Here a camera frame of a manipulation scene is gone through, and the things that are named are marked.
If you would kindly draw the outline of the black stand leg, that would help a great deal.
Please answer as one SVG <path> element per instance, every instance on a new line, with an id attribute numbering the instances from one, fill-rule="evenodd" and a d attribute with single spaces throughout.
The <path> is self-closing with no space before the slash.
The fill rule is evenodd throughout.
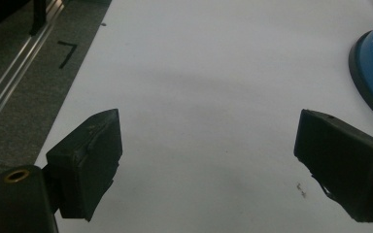
<path id="1" fill-rule="evenodd" d="M 47 0 L 33 0 L 33 23 L 29 34 L 35 36 L 47 21 Z"/>

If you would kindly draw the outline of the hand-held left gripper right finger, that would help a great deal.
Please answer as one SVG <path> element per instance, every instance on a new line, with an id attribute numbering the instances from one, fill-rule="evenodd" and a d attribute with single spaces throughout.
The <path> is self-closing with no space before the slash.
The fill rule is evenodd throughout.
<path id="1" fill-rule="evenodd" d="M 335 116 L 303 110 L 294 155 L 352 219 L 373 222 L 373 137 Z"/>

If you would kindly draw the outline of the aluminium rail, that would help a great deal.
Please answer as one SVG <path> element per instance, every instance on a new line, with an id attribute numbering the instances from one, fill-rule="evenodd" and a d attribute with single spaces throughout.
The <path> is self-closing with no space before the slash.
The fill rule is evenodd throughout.
<path id="1" fill-rule="evenodd" d="M 27 40 L 0 77 L 0 113 L 49 37 L 64 7 L 64 0 L 50 0 L 46 8 L 47 21 L 45 25 L 35 36 L 28 35 Z"/>

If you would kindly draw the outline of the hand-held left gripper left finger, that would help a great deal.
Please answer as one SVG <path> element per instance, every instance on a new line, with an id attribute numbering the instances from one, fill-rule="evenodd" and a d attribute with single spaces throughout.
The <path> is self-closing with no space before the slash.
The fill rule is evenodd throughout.
<path id="1" fill-rule="evenodd" d="M 58 233 L 55 213 L 92 219 L 122 156 L 119 111 L 90 116 L 47 152 L 47 165 L 0 174 L 0 233 Z"/>

